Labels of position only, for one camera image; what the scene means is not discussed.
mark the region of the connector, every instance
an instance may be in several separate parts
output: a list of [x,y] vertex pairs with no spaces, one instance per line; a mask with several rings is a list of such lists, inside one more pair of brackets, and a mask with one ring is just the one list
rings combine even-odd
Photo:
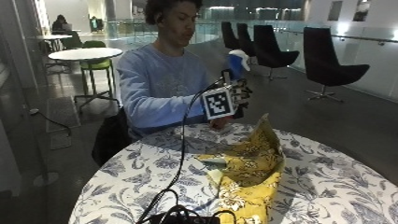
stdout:
[[29,113],[31,116],[34,116],[38,113],[38,109],[32,108],[28,113]]

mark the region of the black bag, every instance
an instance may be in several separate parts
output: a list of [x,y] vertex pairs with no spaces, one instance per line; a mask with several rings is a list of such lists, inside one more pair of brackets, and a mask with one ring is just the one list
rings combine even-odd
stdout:
[[128,135],[126,116],[121,108],[116,116],[104,119],[97,132],[94,148],[90,153],[96,163],[102,166],[132,142]]
[[52,52],[50,45],[44,40],[38,42],[38,49],[40,49],[42,54],[50,54],[50,52]]

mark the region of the man's arm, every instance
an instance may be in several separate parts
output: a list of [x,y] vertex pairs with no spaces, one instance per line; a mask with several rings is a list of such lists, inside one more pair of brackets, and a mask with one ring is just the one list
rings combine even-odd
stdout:
[[[126,116],[137,128],[160,127],[182,120],[193,95],[154,98],[149,94],[149,79],[144,61],[128,52],[118,63],[121,75],[121,95]],[[200,100],[190,109],[189,117],[202,114]]]

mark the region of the man's hair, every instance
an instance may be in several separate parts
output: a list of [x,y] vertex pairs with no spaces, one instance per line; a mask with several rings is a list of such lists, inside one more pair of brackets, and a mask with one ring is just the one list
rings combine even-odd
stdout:
[[173,8],[177,2],[192,2],[196,4],[197,9],[201,8],[201,0],[148,0],[144,10],[146,23],[150,25],[157,24],[162,20],[165,11]]

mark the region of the gold crumpled paper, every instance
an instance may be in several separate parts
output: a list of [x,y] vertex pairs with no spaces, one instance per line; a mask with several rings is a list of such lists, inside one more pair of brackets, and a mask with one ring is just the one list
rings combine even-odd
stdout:
[[[246,141],[225,147],[217,155],[200,155],[198,160],[225,162],[225,169],[208,173],[210,182],[218,185],[218,211],[234,212],[237,223],[267,223],[285,167],[267,114],[259,119]],[[222,224],[234,223],[228,214],[220,215],[220,219]]]

